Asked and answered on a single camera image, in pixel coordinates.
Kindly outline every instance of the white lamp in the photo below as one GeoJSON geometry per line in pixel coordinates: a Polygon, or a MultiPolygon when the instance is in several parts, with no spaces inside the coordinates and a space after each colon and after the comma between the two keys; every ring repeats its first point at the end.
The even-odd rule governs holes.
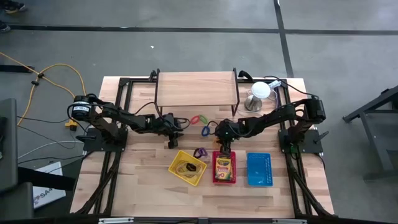
{"type": "Polygon", "coordinates": [[[251,87],[251,92],[253,95],[248,96],[244,105],[249,111],[259,111],[262,107],[261,100],[269,96],[271,89],[269,88],[269,85],[264,82],[256,82],[251,87]]]}

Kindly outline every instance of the green plastic link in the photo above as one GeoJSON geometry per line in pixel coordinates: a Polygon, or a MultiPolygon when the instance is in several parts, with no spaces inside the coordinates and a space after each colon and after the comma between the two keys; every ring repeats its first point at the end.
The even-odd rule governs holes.
{"type": "Polygon", "coordinates": [[[203,122],[203,124],[207,125],[207,118],[203,116],[202,114],[200,115],[200,121],[203,122]]]}

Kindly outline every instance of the gray floor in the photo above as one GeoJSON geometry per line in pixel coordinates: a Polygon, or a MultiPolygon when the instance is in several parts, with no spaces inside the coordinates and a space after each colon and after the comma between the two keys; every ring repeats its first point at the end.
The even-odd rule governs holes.
{"type": "MultiPolygon", "coordinates": [[[[120,0],[26,1],[30,10],[0,19],[11,24],[63,26],[277,28],[271,0],[120,0]]],[[[287,29],[398,29],[393,0],[280,0],[287,29]]],[[[307,90],[324,102],[327,119],[318,126],[330,131],[323,140],[326,174],[335,213],[341,217],[398,222],[398,181],[366,184],[362,176],[381,169],[369,146],[362,124],[345,124],[342,116],[398,83],[398,36],[288,35],[294,77],[304,78],[307,90]]],[[[0,35],[0,51],[35,66],[69,63],[78,69],[87,92],[98,93],[105,75],[148,75],[163,71],[246,70],[260,77],[286,77],[279,34],[66,32],[14,30],[0,35]]],[[[0,57],[0,64],[11,63],[0,57]]],[[[47,75],[81,93],[77,76],[66,68],[47,75]]],[[[0,99],[14,97],[21,115],[34,75],[0,74],[0,99]]],[[[35,92],[30,118],[61,120],[72,98],[41,82],[35,92]]],[[[58,141],[71,140],[63,124],[24,121],[23,126],[58,141]]],[[[19,129],[19,155],[48,143],[19,129]]],[[[79,155],[53,145],[24,159],[79,155]]],[[[26,163],[40,167],[49,160],[26,163]]],[[[65,169],[76,175],[77,167],[65,169]]],[[[64,200],[60,206],[66,206],[64,200]]],[[[54,206],[38,215],[61,212],[54,206]]]]}

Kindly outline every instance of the metal lamp base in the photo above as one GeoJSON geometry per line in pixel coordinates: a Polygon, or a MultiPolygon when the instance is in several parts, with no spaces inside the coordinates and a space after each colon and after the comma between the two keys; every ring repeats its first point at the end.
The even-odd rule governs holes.
{"type": "Polygon", "coordinates": [[[261,110],[261,107],[262,107],[262,101],[261,101],[261,99],[251,95],[251,96],[248,96],[248,98],[244,102],[244,106],[249,111],[259,111],[259,110],[261,110]]]}

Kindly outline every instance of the blue basket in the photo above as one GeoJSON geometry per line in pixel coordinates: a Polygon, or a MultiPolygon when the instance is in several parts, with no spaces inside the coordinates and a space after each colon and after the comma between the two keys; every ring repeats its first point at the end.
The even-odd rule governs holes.
{"type": "Polygon", "coordinates": [[[248,153],[248,184],[272,187],[271,155],[269,153],[248,153]]]}

